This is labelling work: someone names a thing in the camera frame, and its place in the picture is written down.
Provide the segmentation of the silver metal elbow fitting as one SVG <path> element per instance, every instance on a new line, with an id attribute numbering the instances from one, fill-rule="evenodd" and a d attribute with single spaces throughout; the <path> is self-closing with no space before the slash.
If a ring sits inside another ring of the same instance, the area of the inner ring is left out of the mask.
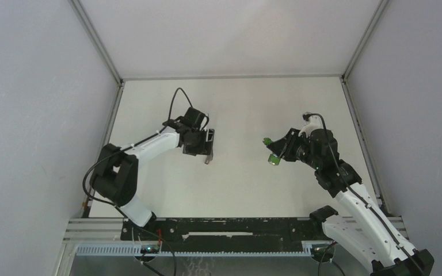
<path id="1" fill-rule="evenodd" d="M 213 155 L 206 156 L 204 164 L 210 164 L 212 162 L 213 158 L 214 158 Z"/>

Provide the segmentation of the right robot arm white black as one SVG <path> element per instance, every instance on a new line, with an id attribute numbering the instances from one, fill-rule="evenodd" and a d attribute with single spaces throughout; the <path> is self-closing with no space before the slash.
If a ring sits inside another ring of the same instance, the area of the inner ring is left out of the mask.
<path id="1" fill-rule="evenodd" d="M 310 233 L 316 239 L 334 240 L 357 259 L 370 275 L 430 275 L 434 258 L 403 237 L 372 200 L 355 169 L 339 158 L 338 142 L 331 131 L 315 129 L 300 134 L 290 129 L 282 138 L 263 140 L 271 151 L 269 161 L 301 161 L 314 169 L 318 184 L 328 191 L 355 220 L 347 226 L 331 206 L 310 214 Z"/>

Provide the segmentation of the green water faucet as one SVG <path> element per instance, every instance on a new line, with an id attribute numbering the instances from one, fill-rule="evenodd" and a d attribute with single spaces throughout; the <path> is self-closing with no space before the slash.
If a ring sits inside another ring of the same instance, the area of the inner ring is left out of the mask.
<path id="1" fill-rule="evenodd" d="M 269 148 L 269 145 L 272 144 L 273 141 L 270 138 L 265 137 L 265 138 L 263 138 L 262 142 L 263 142 L 264 146 L 266 146 L 266 148 L 270 150 L 270 155 L 268 157 L 268 163 L 273 166 L 278 166 L 280 164 L 281 158 Z"/>

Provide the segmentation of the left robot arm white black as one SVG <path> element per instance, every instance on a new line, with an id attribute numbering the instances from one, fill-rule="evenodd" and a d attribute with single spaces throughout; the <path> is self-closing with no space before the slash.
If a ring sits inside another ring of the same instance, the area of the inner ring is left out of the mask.
<path id="1" fill-rule="evenodd" d="M 168 118 L 149 137 L 123 147 L 105 145 L 98 161 L 85 178 L 101 202 L 116 208 L 135 224 L 135 233 L 144 240 L 157 232 L 154 212 L 143 203 L 138 192 L 140 169 L 167 151 L 180 148 L 191 156 L 213 157 L 214 129 L 207 127 L 209 116 L 189 107 L 183 116 Z"/>

